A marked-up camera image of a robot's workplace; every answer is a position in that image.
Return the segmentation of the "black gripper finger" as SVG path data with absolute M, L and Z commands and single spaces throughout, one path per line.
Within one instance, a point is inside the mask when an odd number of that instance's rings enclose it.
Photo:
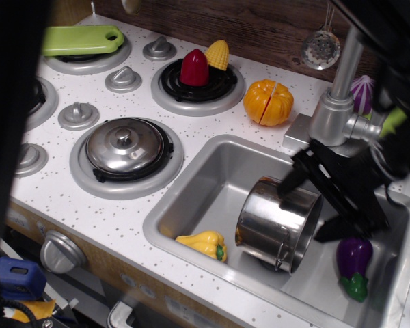
M 293 165 L 292 170 L 277 187 L 278 195 L 287 195 L 300 187 L 309 178 L 309 169 L 305 165 Z
M 314 239 L 321 243 L 341 240 L 352 236 L 349 225 L 338 218 L 325 222 L 316 233 Z

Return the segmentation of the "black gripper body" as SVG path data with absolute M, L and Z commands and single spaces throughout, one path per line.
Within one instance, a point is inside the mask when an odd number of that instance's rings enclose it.
M 368 146 L 355 156 L 345 157 L 312 140 L 292 160 L 309 169 L 308 180 L 336 210 L 337 215 L 327 221 L 335 218 L 345 221 L 352 231 L 350 237 L 371 237 L 390 228 L 387 215 L 374 194 L 388 179 L 375 163 Z

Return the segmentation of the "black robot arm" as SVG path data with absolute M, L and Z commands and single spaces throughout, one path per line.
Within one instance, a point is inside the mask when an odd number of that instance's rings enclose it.
M 381 54 L 376 90 L 410 117 L 408 48 L 384 18 L 400 18 L 409 1 L 338 1 L 357 23 L 364 42 Z M 410 286 L 410 197 L 395 178 L 410 172 L 410 121 L 383 141 L 338 139 L 355 147 L 346 158 L 354 191 L 374 195 L 382 207 L 370 225 L 374 257 L 368 298 L 351 299 L 340 285 L 336 243 L 312 241 L 300 267 L 274 273 L 236 245 L 236 223 L 259 178 L 289 180 L 296 149 L 287 140 L 299 118 L 316 118 L 326 81 L 271 65 L 297 38 L 276 38 L 259 23 L 293 1 L 155 1 L 141 15 L 153 27 L 115 20 L 117 1 L 90 1 L 84 25 L 114 24 L 125 43 L 92 67 L 59 69 L 40 44 L 49 1 L 0 1 L 0 147 L 6 142 L 42 146 L 47 164 L 14 176 L 17 150 L 9 150 L 0 181 L 13 184 L 10 218 L 15 230 L 38 242 L 61 232 L 86 257 L 86 269 L 185 327 L 398 327 Z M 205 49 L 201 33 L 230 44 L 232 93 L 185 107 L 163 103 L 160 75 L 167 61 L 143 56 L 147 43 L 166 36 L 182 58 Z M 142 118 L 165 128 L 174 155 L 143 182 L 99 183 L 85 158 L 90 129 L 69 131 L 59 112 L 75 101 L 94 105 L 100 121 Z

